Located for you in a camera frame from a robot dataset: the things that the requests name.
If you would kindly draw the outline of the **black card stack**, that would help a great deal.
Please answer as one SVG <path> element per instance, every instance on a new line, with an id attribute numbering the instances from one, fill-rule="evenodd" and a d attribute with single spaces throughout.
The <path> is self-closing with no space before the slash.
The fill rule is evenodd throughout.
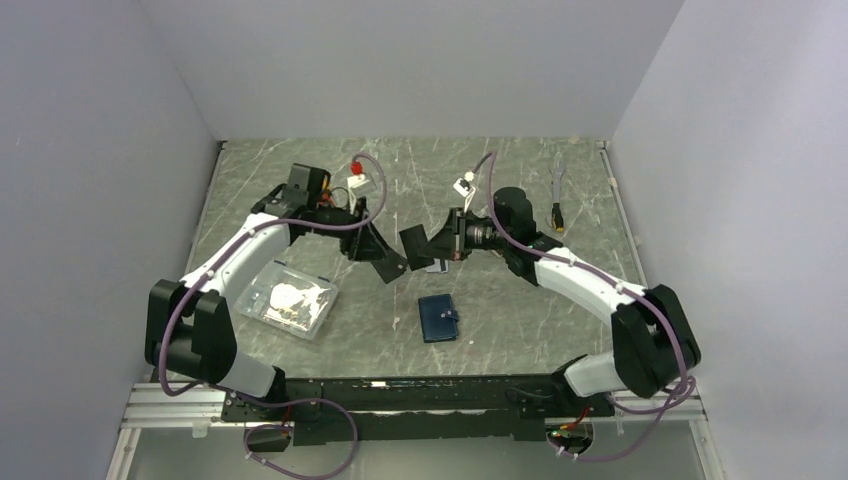
<path id="1" fill-rule="evenodd" d="M 403 257 L 374 261 L 371 265 L 385 284 L 399 279 L 407 270 L 407 261 Z"/>

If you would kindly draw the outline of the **single black card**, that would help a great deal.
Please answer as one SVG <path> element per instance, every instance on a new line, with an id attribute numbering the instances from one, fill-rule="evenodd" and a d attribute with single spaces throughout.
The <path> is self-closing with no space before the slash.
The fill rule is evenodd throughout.
<path id="1" fill-rule="evenodd" d="M 426 231 L 422 224 L 414 225 L 398 232 L 404 255 L 407 259 L 408 268 L 416 271 L 430 267 L 434 260 L 423 256 L 420 250 L 427 244 Z"/>

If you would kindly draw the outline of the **blue leather card holder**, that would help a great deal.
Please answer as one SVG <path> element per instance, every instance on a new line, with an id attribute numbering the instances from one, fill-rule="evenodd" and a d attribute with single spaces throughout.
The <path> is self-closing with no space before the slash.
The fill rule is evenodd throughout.
<path id="1" fill-rule="evenodd" d="M 459 314 L 449 294 L 418 299 L 419 318 L 424 343 L 454 341 L 459 336 Z"/>

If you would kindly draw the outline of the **silver card stack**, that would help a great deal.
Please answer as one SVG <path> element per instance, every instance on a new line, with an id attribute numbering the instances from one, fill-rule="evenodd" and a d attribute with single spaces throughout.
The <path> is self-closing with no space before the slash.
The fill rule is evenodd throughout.
<path id="1" fill-rule="evenodd" d="M 437 273 L 443 274 L 448 272 L 449 264 L 445 260 L 437 259 L 434 261 L 432 265 L 429 265 L 424 268 L 424 271 L 427 273 Z"/>

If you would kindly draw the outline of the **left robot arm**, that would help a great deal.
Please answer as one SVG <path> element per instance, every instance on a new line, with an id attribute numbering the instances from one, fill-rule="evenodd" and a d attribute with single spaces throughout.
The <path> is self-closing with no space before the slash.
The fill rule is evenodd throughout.
<path id="1" fill-rule="evenodd" d="M 155 367 L 163 391 L 176 395 L 168 372 L 248 397 L 248 407 L 264 420 L 287 406 L 286 374 L 238 346 L 229 303 L 236 300 L 267 263 L 299 237 L 335 238 L 340 253 L 373 266 L 384 283 L 403 275 L 407 261 L 392 249 L 373 222 L 382 203 L 369 208 L 364 197 L 347 208 L 326 198 L 329 171 L 296 163 L 286 182 L 251 208 L 242 226 L 215 254 L 177 281 L 161 279 L 150 290 L 143 344 L 145 361 Z"/>

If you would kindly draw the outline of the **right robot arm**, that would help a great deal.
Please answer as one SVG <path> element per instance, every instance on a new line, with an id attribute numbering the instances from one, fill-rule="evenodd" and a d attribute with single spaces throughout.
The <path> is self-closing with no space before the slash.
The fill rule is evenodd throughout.
<path id="1" fill-rule="evenodd" d="M 701 362 L 673 289 L 645 288 L 583 261 L 538 230 L 532 203 L 518 187 L 498 189 L 492 206 L 488 217 L 452 208 L 433 237 L 416 226 L 402 231 L 402 244 L 413 270 L 464 261 L 476 250 L 496 251 L 514 275 L 568 298 L 609 327 L 611 351 L 584 355 L 557 370 L 559 381 L 550 391 L 557 411 L 574 415 L 590 396 L 617 391 L 649 398 Z"/>

